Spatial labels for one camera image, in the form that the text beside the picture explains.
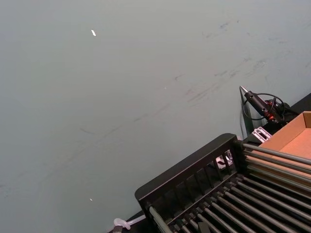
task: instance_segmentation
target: black metal rack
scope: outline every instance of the black metal rack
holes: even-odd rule
[[[266,172],[262,168],[268,165],[246,158],[245,154],[258,156],[246,152],[246,147],[234,134],[222,134],[139,188],[135,196],[147,219],[164,233],[198,232],[199,222],[214,233],[311,232],[310,187]],[[225,156],[228,151],[231,165]],[[278,155],[311,164],[311,160]],[[216,162],[219,156],[225,163],[221,170]],[[300,178],[311,184],[307,177]]]

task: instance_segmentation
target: white speck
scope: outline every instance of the white speck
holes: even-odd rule
[[[93,29],[91,30],[91,32],[92,32],[93,36],[96,36],[96,33],[94,32]]]

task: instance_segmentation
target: gray wall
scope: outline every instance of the gray wall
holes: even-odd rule
[[[240,84],[308,94],[310,7],[1,1],[0,231],[102,233],[139,210],[140,185],[241,135]]]

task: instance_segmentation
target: white plastic piece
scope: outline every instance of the white plastic piece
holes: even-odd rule
[[[139,216],[131,221],[125,221],[121,218],[116,218],[115,220],[113,220],[113,224],[115,226],[123,226],[124,228],[126,229],[131,229],[131,225],[135,224],[135,223],[138,223],[139,221],[142,221],[143,219],[145,219],[146,216],[145,215],[142,215],[142,216]]]
[[[93,36],[96,36],[96,33],[93,29],[91,30],[91,32],[92,32]]]
[[[272,137],[272,135],[265,131],[262,127],[254,129],[252,134],[262,143],[268,141],[268,139]]]

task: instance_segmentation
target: metal tip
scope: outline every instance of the metal tip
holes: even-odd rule
[[[246,90],[243,86],[240,86],[240,90],[242,90],[245,94],[248,92],[248,90]]]

